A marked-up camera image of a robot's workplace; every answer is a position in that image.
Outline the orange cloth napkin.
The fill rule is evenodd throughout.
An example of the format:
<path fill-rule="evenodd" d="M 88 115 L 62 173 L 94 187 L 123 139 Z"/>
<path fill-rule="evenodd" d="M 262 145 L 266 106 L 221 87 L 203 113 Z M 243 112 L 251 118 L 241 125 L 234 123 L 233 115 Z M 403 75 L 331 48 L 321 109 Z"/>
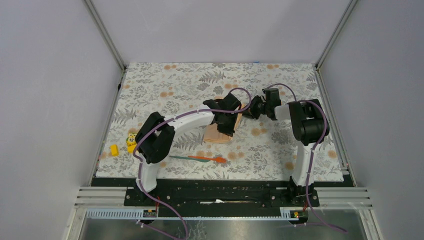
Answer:
<path fill-rule="evenodd" d="M 237 113 L 237 119 L 236 119 L 235 128 L 234 128 L 235 131 L 237 127 L 239 126 L 241 118 L 242 118 L 242 114 Z M 227 136 L 223 133 L 218 132 L 217 126 L 218 125 L 216 123 L 211 123 L 210 125 L 206 127 L 205 133 L 203 135 L 203 140 L 205 142 L 223 144 L 223 143 L 229 142 L 233 138 L 233 136 Z"/>

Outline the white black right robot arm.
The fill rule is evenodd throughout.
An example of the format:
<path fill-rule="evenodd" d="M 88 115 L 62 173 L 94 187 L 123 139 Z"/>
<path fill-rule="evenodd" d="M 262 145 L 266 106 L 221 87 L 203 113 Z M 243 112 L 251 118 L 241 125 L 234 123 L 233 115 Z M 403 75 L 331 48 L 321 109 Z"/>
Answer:
<path fill-rule="evenodd" d="M 301 205 L 314 190 L 314 151 L 330 133 L 330 126 L 318 99 L 295 100 L 283 104 L 277 88 L 265 88 L 255 96 L 242 115 L 257 120 L 261 115 L 273 121 L 289 120 L 297 143 L 297 159 L 289 177 L 286 198 Z"/>

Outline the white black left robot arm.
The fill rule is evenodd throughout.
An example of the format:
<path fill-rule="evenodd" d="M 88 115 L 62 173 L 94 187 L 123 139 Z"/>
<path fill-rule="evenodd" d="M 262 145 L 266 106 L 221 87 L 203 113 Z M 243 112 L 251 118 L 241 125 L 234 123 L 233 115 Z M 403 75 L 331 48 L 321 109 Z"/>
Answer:
<path fill-rule="evenodd" d="M 192 129 L 214 125 L 213 136 L 232 137 L 242 103 L 228 93 L 223 99 L 205 100 L 197 109 L 174 116 L 149 115 L 135 136 L 133 156 L 139 159 L 136 199 L 144 206 L 155 200 L 159 163 L 170 153 L 174 138 Z"/>

